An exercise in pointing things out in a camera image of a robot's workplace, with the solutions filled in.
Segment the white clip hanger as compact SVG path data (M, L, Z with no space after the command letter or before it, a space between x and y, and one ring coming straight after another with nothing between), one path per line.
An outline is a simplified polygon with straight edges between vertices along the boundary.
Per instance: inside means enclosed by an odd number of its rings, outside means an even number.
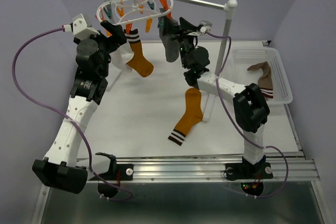
M129 34L142 26L149 33L153 23L162 17L172 18L173 0L106 0L95 14L99 22L104 20L121 25Z

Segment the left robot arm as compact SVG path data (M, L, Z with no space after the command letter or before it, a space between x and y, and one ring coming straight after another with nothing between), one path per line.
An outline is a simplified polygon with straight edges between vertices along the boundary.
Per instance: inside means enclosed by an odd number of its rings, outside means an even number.
M88 170L77 166L83 135L106 91L111 53L127 39L121 25L103 20L100 25L111 35L89 26L84 18L64 25L64 32L74 36L77 70L70 90L68 107L52 146L42 160L35 160L33 172L48 187L80 193L88 180Z

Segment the mustard yellow sock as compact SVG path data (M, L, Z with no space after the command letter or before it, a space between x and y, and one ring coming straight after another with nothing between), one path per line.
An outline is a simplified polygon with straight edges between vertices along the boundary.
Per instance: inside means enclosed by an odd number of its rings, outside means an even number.
M127 65L135 70L141 77L148 77L154 70L154 65L148 61L142 49L142 43L138 29L127 31L124 30L126 39L130 45L133 57L127 62Z
M185 112L178 121L168 139L181 146L192 127L203 120L201 109L202 94L196 88L189 88L185 92Z

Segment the grey sock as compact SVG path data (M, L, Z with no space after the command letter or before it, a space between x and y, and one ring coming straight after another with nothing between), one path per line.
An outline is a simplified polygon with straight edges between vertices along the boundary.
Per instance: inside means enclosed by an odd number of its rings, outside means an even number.
M179 45L177 40L172 40L171 36L163 36L163 22L164 19L169 19L167 16L158 18L159 37L165 49L165 57L167 62L174 62L179 58Z

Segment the white sock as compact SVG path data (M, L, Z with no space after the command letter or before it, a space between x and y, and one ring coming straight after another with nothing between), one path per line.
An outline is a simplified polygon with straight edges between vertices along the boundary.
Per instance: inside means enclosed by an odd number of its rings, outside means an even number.
M110 54L111 63L125 73L132 72L132 68L128 66L128 62L133 59L134 52L128 42L121 45L116 51Z

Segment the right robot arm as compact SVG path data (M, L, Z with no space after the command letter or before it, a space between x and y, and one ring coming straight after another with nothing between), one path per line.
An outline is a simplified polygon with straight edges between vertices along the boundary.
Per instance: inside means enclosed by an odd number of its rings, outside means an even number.
M174 20L164 16L160 25L162 34L179 45L187 84L219 97L221 102L231 103L234 108L235 116L230 120L245 140L244 153L240 163L226 168L226 177L236 180L254 178L266 173L270 164L266 162L262 141L270 109L260 87L255 83L245 86L231 82L207 68L210 64L208 50L198 46L197 42L200 35L210 35L212 23L203 20L195 26L183 17Z

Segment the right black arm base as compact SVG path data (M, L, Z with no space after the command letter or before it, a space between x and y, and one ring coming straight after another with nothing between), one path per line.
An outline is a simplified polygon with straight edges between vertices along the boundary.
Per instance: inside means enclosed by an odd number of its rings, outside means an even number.
M243 159L241 163L229 163L225 167L224 173L229 181L272 179L274 177L270 163L265 160L253 165Z

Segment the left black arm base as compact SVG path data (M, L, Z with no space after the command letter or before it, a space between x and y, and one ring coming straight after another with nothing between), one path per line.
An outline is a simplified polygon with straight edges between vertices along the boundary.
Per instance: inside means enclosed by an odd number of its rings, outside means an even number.
M97 152L92 160L93 171L105 180L133 180L134 165L118 162L113 154Z

